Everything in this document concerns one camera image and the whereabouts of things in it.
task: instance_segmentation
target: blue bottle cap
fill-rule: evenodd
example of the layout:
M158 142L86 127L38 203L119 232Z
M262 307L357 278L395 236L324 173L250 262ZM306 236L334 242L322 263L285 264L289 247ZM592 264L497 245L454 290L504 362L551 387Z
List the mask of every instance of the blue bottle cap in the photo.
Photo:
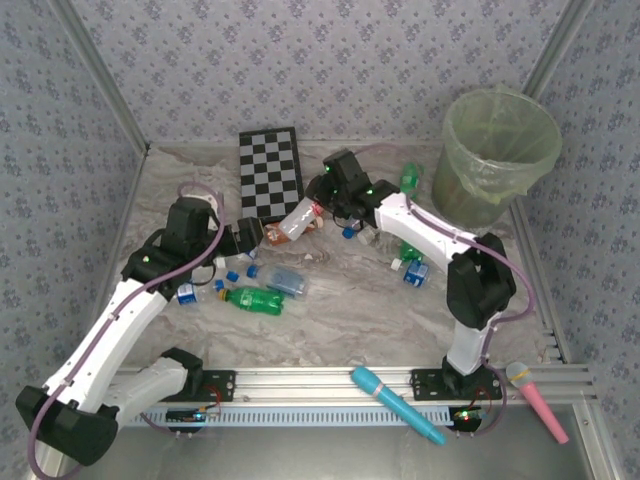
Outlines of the blue bottle cap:
M259 268L260 267L258 267L257 265L251 265L249 268L247 268L247 277L256 278L256 275L258 275Z
M356 231L351 227L347 227L344 230L342 230L342 236L347 239L353 238L355 234L356 234Z
M229 280L230 282L237 282L239 278L240 275L238 275L236 272L229 271L227 273L227 280Z

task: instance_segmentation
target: wall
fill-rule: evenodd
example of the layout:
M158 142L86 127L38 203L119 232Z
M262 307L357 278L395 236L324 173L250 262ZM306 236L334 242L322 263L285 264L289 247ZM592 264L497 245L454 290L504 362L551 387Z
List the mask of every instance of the wall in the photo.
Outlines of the wall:
M19 478L14 400L92 320L139 161L48 4L2 2L0 18L0 478Z
M566 0L74 0L148 141L434 138L461 91L521 87Z
M573 361L589 362L630 478L640 478L640 6L599 1L543 102L564 136L529 220Z

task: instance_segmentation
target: purple cable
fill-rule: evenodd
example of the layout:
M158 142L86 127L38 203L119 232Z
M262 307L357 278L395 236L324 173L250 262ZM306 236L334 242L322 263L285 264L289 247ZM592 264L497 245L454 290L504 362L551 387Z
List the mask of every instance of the purple cable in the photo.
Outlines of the purple cable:
M220 242L220 239L222 238L222 234L224 233L224 224L226 223L223 196L218 194L211 188L209 188L207 185L204 185L199 182L185 182L180 184L180 186L178 187L179 196L182 196L182 191L186 187L196 187L196 188L205 190L207 193L213 196L213 198L215 198L215 200L218 202L218 221L220 223L220 226L218 228L218 233L214 237L211 244L207 247L207 249L204 252L202 252L198 257L193 259L191 262L187 263L186 265L183 265L180 268L176 268L175 270L169 273L165 273L164 275L161 275L160 277L155 278L150 282L145 283L141 287L134 290L131 294L129 294L124 300L122 300L122 302L120 302L120 304L113 309L107 321L104 323L102 328L98 330L98 333L96 334L96 336L93 337L87 349L80 356L80 359L78 360L78 362L73 366L69 374L64 378L64 383L60 385L58 388L56 388L53 394L51 394L51 396L44 402L44 404L42 405L42 408L40 408L40 411L38 411L38 414L36 415L36 418L33 421L33 425L31 426L31 431L29 432L29 441L27 444L27 460L29 461L29 466L31 467L31 470L33 471L33 473L41 480L66 480L76 475L82 468L82 465L76 465L73 468L73 470L71 470L69 473L66 473L59 477L52 477L50 475L47 475L45 472L42 471L36 459L36 440L38 437L38 431L40 430L40 425L42 424L42 420L44 419L45 415L51 408L51 405L53 405L53 403L57 400L57 398L60 396L63 390L67 387L67 385L71 384L71 382L73 381L73 378L76 376L78 371L80 371L82 366L85 364L85 362L89 358L89 355L91 355L91 352L93 352L93 350L96 348L96 345L98 345L98 343L104 336L109 326L118 318L120 312L122 312L122 310L124 310L125 307L142 292L145 292L162 282L165 282L175 276L181 275L200 265L213 252L213 250L216 248L216 246Z
M406 197L406 202L407 202L407 209L409 210L409 212L411 212L418 220L424 223L427 227L435 230L436 232L446 237L452 238L457 242L468 245L471 248L480 250L481 252L484 252L487 255L491 255L493 258L495 258L496 260L502 262L504 265L509 267L518 276L518 278L522 281L522 283L524 283L525 287L527 288L527 292L529 293L529 303L527 304L527 308L525 308L522 312L517 313L515 315L511 315L508 317L501 317L494 320L491 323L491 327L489 328L489 331L487 332L487 336L484 339L484 343L482 344L482 350L480 352L480 359L481 359L482 365L488 370L490 370L494 375L496 375L496 377L498 377L498 381L500 382L500 390L502 391L502 406L500 407L500 411L498 412L498 415L496 415L496 417L493 419L493 422L491 422L489 426L483 428L479 432L471 434L475 436L484 435L486 433L489 433L498 425L498 422L500 422L500 420L504 416L505 407L507 406L506 380L504 379L502 373L497 368L489 364L489 362L487 361L487 352L489 351L489 344L491 343L493 332L495 331L496 325L500 323L508 323L508 322L514 322L516 320L520 320L526 317L527 315L529 315L531 312L533 312L533 309L535 308L535 305L536 305L536 293L533 289L533 286L529 282L529 279L525 275L525 273L520 269L520 267L518 267L515 263L513 263L507 257L504 257L500 255L498 252L496 252L495 250L485 247L484 245L480 245L479 243L474 242L473 240L467 240L466 238L457 237L453 232L450 232L446 228L443 228L440 225L437 225L436 223L432 222L428 218L422 216L420 212L413 210L411 208L413 204L408 196Z

